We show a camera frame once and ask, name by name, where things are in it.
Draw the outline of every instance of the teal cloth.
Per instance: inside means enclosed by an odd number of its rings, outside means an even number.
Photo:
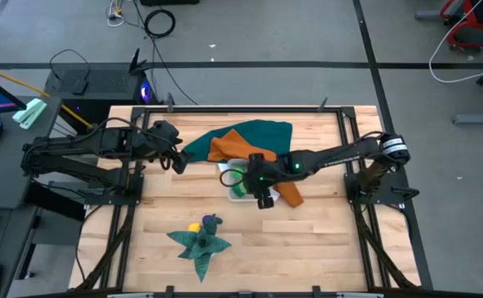
[[[270,150],[278,155],[289,152],[291,148],[291,123],[252,120],[210,131],[188,144],[184,147],[184,151],[195,154],[190,162],[207,161],[211,139],[223,137],[232,129],[235,129],[250,145]]]

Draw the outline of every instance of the gray floor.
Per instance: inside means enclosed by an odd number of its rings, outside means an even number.
[[[10,0],[0,17],[0,63],[47,63],[59,50],[73,48],[88,61],[127,62],[137,47],[143,58],[152,46],[137,28],[108,27],[109,0]],[[428,62],[447,32],[441,22],[416,22],[418,9],[440,7],[438,0],[361,0],[378,62]],[[333,61],[366,62],[352,1],[204,0],[169,7],[177,18],[173,34],[158,41],[166,61]],[[152,8],[141,7],[145,14]],[[136,22],[130,2],[128,21]],[[155,21],[156,27],[166,25]],[[77,62],[63,55],[59,62]],[[483,61],[480,55],[453,53],[444,46],[436,62]],[[6,70],[43,87],[49,70]],[[377,104],[369,70],[338,68],[247,68],[171,70],[179,85],[199,103]],[[479,70],[442,70],[455,79]],[[432,282],[438,290],[483,293],[483,126],[451,124],[457,113],[483,113],[483,87],[472,80],[441,84],[428,70],[381,70],[394,120],[413,159],[411,186]],[[158,93],[187,103],[165,70],[155,70]],[[14,94],[33,94],[0,79]],[[62,256],[53,271],[45,257]],[[32,264],[40,275],[20,281],[10,296],[62,291],[73,265],[73,248],[40,247]]]

